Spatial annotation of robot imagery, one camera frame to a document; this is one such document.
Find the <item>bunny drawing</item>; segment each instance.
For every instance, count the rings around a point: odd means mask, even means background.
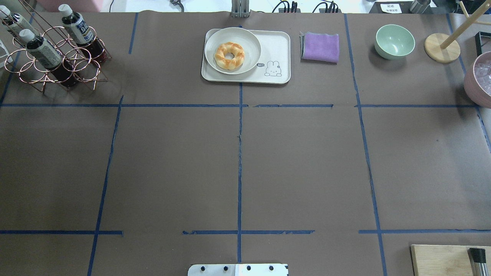
[[[281,77],[281,68],[278,61],[268,61],[265,76]]]

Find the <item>plastic bottle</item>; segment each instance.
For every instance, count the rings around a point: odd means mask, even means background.
[[[40,34],[38,30],[32,27],[24,16],[18,13],[10,12],[6,6],[0,6],[0,18],[2,20],[3,27],[14,37],[19,37],[19,33],[24,29],[28,29],[36,35]]]
[[[63,15],[61,19],[63,27],[65,27],[65,30],[70,34],[77,46],[88,50],[92,58],[98,63],[104,62],[107,57],[104,47],[89,29],[82,15],[78,12],[73,12],[67,4],[60,5],[58,10]]]
[[[19,33],[19,37],[26,44],[27,51],[33,55],[47,70],[56,77],[60,84],[71,87],[78,83],[73,75],[72,64],[63,59],[56,49],[44,37],[34,35],[31,30],[24,29]]]

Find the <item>bowl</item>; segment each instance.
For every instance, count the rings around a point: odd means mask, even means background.
[[[478,67],[479,63],[485,63],[487,60],[491,60],[491,52],[484,53],[476,58],[472,63],[471,67],[467,70],[464,77],[464,90],[469,98],[480,106],[491,108],[491,95],[489,95],[482,87],[477,79],[474,72],[474,68]]]
[[[415,44],[411,32],[399,25],[382,26],[375,36],[375,50],[386,59],[400,59],[409,55]]]
[[[214,56],[218,46],[227,42],[240,44],[245,52],[244,62],[235,70],[222,69],[215,62]],[[252,32],[243,28],[230,27],[221,29],[212,34],[205,44],[206,61],[215,70],[224,74],[236,75],[249,71],[256,66],[260,56],[261,43],[259,43],[259,39]]]

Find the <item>donut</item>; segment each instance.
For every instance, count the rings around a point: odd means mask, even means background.
[[[231,53],[234,55],[233,59],[225,57],[226,54]],[[245,52],[242,46],[237,43],[227,42],[218,46],[215,53],[215,61],[220,68],[225,70],[234,70],[242,65],[244,62]]]

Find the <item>mint green bowl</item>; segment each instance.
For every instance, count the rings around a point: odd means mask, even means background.
[[[389,24],[382,26],[375,39],[375,50],[383,58],[400,59],[414,50],[414,37],[406,28]]]

